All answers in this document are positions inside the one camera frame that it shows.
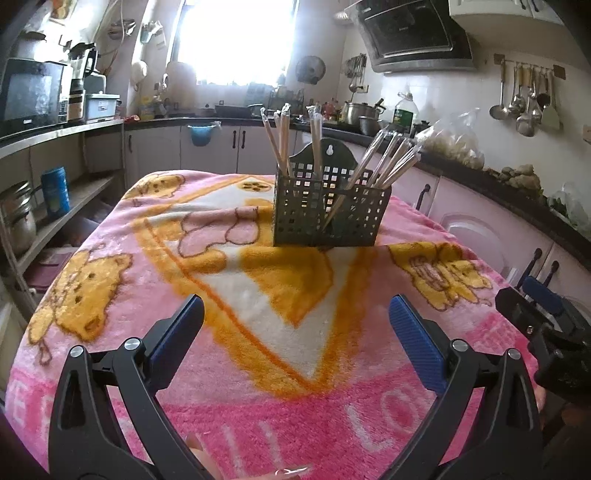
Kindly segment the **dark grey perforated utensil basket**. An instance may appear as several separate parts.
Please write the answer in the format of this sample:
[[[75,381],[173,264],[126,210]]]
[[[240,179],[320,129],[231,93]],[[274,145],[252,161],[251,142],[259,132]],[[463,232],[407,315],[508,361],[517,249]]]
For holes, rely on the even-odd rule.
[[[312,146],[290,157],[293,173],[276,172],[273,244],[311,247],[368,247],[375,244],[392,189],[367,186],[373,172],[358,166],[342,141],[322,139],[322,179],[315,178]]]

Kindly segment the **wooden chopsticks pair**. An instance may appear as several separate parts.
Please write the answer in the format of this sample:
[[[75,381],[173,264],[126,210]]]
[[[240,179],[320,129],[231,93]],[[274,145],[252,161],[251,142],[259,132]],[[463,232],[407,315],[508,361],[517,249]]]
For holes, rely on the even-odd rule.
[[[312,156],[314,157],[315,178],[322,179],[322,114],[315,105],[307,107],[311,128]]]
[[[288,161],[288,142],[290,141],[290,103],[286,103],[274,113],[274,123],[279,132],[280,165],[284,176],[290,175],[290,161]]]

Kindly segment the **black kitchen countertop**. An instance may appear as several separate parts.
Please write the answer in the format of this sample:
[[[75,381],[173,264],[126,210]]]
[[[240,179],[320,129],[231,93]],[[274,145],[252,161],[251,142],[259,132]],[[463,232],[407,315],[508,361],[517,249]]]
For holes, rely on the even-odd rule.
[[[208,125],[221,121],[222,127],[263,127],[259,118],[217,118],[217,117],[177,117],[139,122],[124,122],[124,131],[179,127],[187,125]],[[324,127],[322,135],[330,139],[368,147],[372,138],[358,133]],[[540,202],[534,201],[517,189],[504,185],[483,170],[474,170],[459,162],[447,160],[439,154],[427,153],[420,162],[419,169],[439,177],[446,177],[459,183],[522,218],[540,232],[551,238],[566,252],[573,256],[590,272],[590,240],[561,220],[557,214]]]

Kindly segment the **ginger root pile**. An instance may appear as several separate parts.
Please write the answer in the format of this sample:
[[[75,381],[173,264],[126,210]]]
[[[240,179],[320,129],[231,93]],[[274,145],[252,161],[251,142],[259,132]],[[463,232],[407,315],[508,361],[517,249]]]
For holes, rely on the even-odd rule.
[[[535,173],[532,164],[521,165],[517,168],[504,167],[501,171],[486,168],[485,172],[497,181],[514,189],[539,195],[543,192],[541,180]]]

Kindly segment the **pink orange cartoon blanket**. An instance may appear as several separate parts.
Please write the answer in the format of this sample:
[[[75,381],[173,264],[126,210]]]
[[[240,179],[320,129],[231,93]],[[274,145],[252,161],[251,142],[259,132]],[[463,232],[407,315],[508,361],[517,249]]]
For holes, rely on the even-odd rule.
[[[368,248],[277,247],[270,177],[195,171],[139,180],[44,295],[16,353],[6,414],[40,462],[68,351],[144,335],[190,295],[204,327],[158,400],[222,475],[304,466],[311,479],[376,479],[434,396],[389,324],[406,295],[474,349],[525,339],[495,309],[505,281],[398,199]]]

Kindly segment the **hanging utensil rack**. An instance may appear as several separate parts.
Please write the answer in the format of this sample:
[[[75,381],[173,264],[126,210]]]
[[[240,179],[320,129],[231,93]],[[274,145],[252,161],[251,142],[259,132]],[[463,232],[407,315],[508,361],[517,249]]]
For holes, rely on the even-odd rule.
[[[497,121],[513,121],[517,133],[527,138],[539,129],[561,131],[556,80],[566,79],[565,68],[510,60],[498,53],[493,61],[499,67],[500,95],[489,115]]]

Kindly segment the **metal lidded jar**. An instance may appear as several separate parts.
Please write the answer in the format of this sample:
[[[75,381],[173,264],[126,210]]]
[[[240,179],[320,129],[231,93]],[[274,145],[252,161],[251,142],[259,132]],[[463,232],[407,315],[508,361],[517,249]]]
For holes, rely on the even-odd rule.
[[[29,181],[19,182],[1,192],[1,214],[15,256],[25,253],[36,237],[32,197]]]

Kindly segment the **blue cylindrical canister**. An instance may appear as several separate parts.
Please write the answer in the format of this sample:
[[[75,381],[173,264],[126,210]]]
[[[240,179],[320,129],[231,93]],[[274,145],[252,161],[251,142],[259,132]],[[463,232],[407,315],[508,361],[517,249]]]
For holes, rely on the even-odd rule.
[[[70,211],[66,171],[63,166],[45,171],[41,175],[43,199],[49,219],[57,219]]]

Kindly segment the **green label oil bottle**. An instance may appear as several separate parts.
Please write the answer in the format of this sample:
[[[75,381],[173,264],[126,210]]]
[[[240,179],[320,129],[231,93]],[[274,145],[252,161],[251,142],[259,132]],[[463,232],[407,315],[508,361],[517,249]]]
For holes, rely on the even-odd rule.
[[[411,92],[400,92],[399,97],[400,101],[394,106],[394,128],[403,134],[410,134],[419,109]]]

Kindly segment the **steel cooking pot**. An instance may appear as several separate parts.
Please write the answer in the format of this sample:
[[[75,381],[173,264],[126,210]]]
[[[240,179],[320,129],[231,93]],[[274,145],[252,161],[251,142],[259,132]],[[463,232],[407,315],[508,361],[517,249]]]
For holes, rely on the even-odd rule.
[[[370,105],[366,102],[355,103],[346,102],[342,107],[341,121],[350,126],[359,127],[361,117],[369,117],[374,120],[378,120],[381,114],[386,110],[383,106],[384,99],[381,98],[374,105]]]

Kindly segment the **blue plastic hanging bin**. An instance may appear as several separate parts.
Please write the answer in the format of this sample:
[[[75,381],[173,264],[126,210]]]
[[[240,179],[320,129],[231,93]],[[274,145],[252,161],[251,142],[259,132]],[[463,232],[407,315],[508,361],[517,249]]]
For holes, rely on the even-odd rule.
[[[205,147],[211,142],[213,132],[221,129],[221,121],[213,121],[207,125],[188,125],[190,140],[195,147]]]

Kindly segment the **black range hood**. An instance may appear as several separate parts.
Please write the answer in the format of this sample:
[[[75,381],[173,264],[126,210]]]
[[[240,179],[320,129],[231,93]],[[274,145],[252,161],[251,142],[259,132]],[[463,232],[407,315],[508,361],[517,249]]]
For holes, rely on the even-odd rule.
[[[367,0],[346,8],[376,73],[475,68],[465,30],[447,0]]]

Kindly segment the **white storage box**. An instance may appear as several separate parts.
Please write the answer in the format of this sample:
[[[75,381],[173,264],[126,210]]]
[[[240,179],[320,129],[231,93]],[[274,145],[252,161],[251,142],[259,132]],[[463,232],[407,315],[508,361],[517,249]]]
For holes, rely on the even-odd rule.
[[[85,122],[92,123],[114,119],[119,99],[120,96],[116,94],[87,94],[84,107]]]

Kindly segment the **black microwave oven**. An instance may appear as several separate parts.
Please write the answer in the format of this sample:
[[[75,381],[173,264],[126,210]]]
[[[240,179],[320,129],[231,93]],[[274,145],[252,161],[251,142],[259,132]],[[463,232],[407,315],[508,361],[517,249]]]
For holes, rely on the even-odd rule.
[[[67,122],[71,68],[9,58],[1,87],[1,136]]]

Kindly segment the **round wall fan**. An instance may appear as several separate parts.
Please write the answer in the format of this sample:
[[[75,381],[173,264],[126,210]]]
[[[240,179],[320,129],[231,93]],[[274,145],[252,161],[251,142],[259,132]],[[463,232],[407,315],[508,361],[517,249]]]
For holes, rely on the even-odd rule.
[[[300,83],[317,85],[325,77],[327,67],[322,58],[314,55],[301,57],[295,67],[295,77]]]

